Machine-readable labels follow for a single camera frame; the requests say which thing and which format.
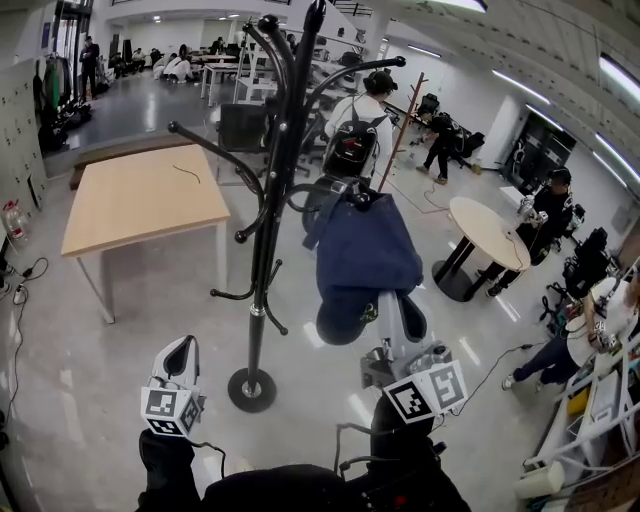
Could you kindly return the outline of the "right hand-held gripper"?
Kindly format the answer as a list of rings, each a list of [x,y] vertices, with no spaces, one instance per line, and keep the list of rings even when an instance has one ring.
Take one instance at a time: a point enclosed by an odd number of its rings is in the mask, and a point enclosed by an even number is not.
[[[420,343],[427,333],[424,313],[410,297],[395,291],[378,298],[377,332],[387,346],[360,360],[362,387],[376,387],[406,424],[460,410],[469,399],[460,362],[440,341],[420,347],[397,345],[400,317],[407,340]]]

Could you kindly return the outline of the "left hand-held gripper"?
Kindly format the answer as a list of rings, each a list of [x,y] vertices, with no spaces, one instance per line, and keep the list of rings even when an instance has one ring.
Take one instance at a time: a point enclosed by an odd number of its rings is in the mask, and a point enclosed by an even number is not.
[[[170,342],[156,355],[151,375],[141,388],[142,419],[156,435],[190,438],[206,400],[198,386],[197,339],[185,335]]]

